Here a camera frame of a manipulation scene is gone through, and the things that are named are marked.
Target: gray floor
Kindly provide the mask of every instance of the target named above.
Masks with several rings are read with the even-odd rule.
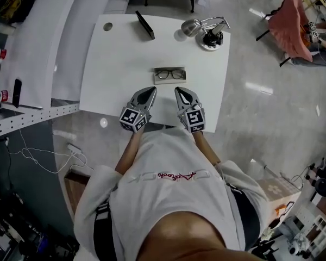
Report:
[[[149,0],[148,7],[143,0],[130,0],[127,14],[139,10],[182,20],[224,16],[231,26],[228,72],[216,132],[205,136],[222,160],[231,159],[245,171],[253,158],[292,177],[326,150],[326,67],[280,68],[283,53],[273,38],[255,41],[267,30],[256,13],[269,13],[281,1],[210,0],[191,14],[189,0]],[[130,134],[115,117],[107,117],[109,126],[101,128],[103,116],[79,112],[56,119],[53,128],[76,134],[73,143],[90,165],[113,167]],[[54,142],[62,148],[67,140],[55,135]]]

